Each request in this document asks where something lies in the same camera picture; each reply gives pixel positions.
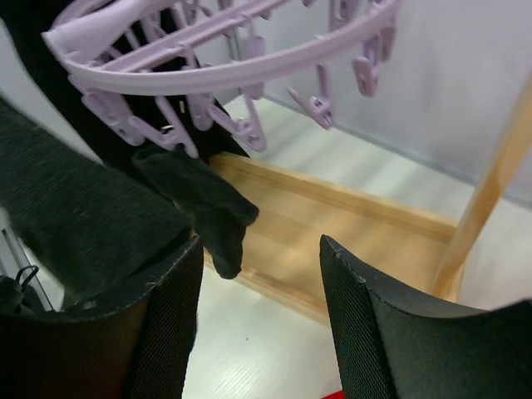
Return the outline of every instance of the black fabric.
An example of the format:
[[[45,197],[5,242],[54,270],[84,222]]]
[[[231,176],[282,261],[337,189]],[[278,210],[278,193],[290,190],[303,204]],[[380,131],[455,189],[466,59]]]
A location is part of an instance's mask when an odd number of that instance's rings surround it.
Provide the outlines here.
[[[392,375],[362,278],[322,238],[320,263],[342,387],[347,399],[396,399]]]
[[[0,205],[75,302],[118,283],[190,219],[128,176],[78,154],[0,99]]]
[[[18,314],[23,300],[21,285],[13,278],[0,276],[0,313]]]
[[[246,227],[257,219],[259,209],[181,147],[167,152],[152,146],[137,153],[134,164],[159,192],[193,216],[195,231],[219,275],[235,278],[241,270]]]
[[[181,398],[202,273],[196,238],[64,312],[0,314],[2,397]]]
[[[347,399],[530,397],[532,301],[463,307],[395,280],[329,237],[320,247]]]
[[[22,300],[22,306],[28,309],[32,313],[46,312],[45,304],[41,302],[41,298],[37,293],[37,290],[31,285],[27,285],[24,288],[24,299]]]
[[[4,21],[20,59],[30,77],[41,88],[50,102],[71,124],[80,137],[107,165],[113,166],[135,180],[150,186],[149,182],[131,164],[131,157],[138,148],[127,145],[118,135],[108,129],[81,103],[81,93],[67,80],[67,72],[50,53],[41,33],[51,28],[53,20],[71,0],[3,0],[0,2],[0,18]],[[162,13],[161,26],[167,31],[175,30],[168,12]],[[142,38],[137,25],[134,31]],[[117,50],[131,50],[124,39],[116,44]],[[178,58],[156,68],[157,71],[176,71],[185,64]],[[167,125],[152,98],[128,96],[133,112],[155,128]],[[185,129],[198,147],[201,159],[207,161],[222,151],[246,155],[230,133],[219,125],[208,131],[198,131],[191,123],[185,96],[169,97],[177,110]],[[180,102],[185,104],[185,113],[180,114]]]

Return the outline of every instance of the plastic clip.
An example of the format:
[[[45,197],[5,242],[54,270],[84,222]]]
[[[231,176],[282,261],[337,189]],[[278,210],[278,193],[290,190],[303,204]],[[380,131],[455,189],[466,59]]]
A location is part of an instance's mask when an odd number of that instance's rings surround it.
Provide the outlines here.
[[[229,8],[233,6],[233,0],[218,0],[218,7],[220,11],[225,10],[225,8]]]
[[[188,44],[182,45],[185,48],[185,58],[187,66],[183,70],[192,70],[198,67],[195,60],[192,47]],[[186,102],[189,105],[190,116],[195,128],[200,131],[207,131],[213,124],[213,118],[208,112],[209,106],[214,104],[214,96],[212,93],[191,93],[186,95]]]
[[[323,129],[333,127],[333,89],[327,68],[323,64],[316,65],[321,94],[305,101],[299,93],[289,87],[288,94],[313,118]]]
[[[329,31],[336,31],[350,23],[360,4],[360,0],[332,0],[329,6]]]
[[[244,141],[249,147],[257,152],[266,150],[266,137],[263,128],[260,125],[259,115],[255,110],[253,100],[247,94],[243,94],[246,107],[248,108],[249,118],[233,121],[231,117],[225,114],[217,106],[210,106],[210,116],[230,132],[235,137]]]
[[[262,19],[265,19],[266,21],[269,21],[272,19],[272,10],[268,10],[263,12],[262,14],[259,14]]]
[[[242,41],[242,58],[262,57],[266,54],[266,40],[257,35],[254,27],[254,20],[249,15],[244,15],[245,25],[248,28],[248,36]],[[264,94],[264,82],[242,88],[242,92],[250,96],[253,100],[258,100]]]
[[[183,124],[175,114],[172,105],[168,102],[166,97],[157,96],[155,98],[155,103],[165,116],[165,119],[170,123],[170,129],[158,131],[152,125],[142,120],[138,116],[132,116],[130,118],[131,125],[136,127],[145,137],[157,144],[159,147],[168,151],[172,151],[177,145],[181,144],[185,147],[185,152],[189,155],[189,157],[197,158],[199,156],[198,149],[183,127]]]
[[[379,70],[382,64],[382,35],[378,33],[364,42],[362,57],[352,61],[357,78],[358,90],[365,97],[373,97],[377,92]]]
[[[183,14],[187,25],[194,25],[198,19],[198,11],[201,9],[200,0],[181,0]]]
[[[392,56],[397,35],[397,23],[394,17],[382,30],[382,62],[387,62]]]
[[[160,27],[160,12],[155,12],[145,18],[142,18],[140,20],[140,24],[146,39],[148,39],[150,42],[155,42],[166,36],[166,32],[162,29],[162,27]]]
[[[82,94],[83,105],[123,141],[133,146],[145,142],[145,137],[130,124],[133,113],[124,97],[120,94],[90,88],[73,75],[70,75],[68,80]]]

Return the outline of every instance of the wooden frame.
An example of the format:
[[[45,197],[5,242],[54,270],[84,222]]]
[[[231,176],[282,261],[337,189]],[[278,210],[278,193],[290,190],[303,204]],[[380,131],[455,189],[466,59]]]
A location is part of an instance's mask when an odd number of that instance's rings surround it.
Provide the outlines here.
[[[318,257],[319,238],[327,234],[392,277],[456,301],[467,256],[531,143],[532,76],[458,225],[256,160],[215,157],[214,170],[261,209],[244,241],[238,280],[327,325]]]

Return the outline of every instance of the white wall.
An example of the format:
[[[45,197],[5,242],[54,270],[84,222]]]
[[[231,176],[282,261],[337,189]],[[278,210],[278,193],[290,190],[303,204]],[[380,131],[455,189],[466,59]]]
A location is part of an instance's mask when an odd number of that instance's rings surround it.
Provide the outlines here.
[[[51,133],[86,155],[94,156],[85,142],[79,138],[51,102],[41,93],[19,61],[7,29],[0,29],[0,91]]]
[[[327,7],[325,0],[310,10],[292,1],[261,22],[268,51],[326,32]],[[530,15],[530,0],[406,0],[376,97],[357,92],[349,60],[358,49],[328,63],[339,127],[478,177],[532,67]],[[295,107],[286,86],[306,96],[318,91],[312,69],[267,85],[270,98]],[[530,168],[532,155],[511,189],[532,203]]]

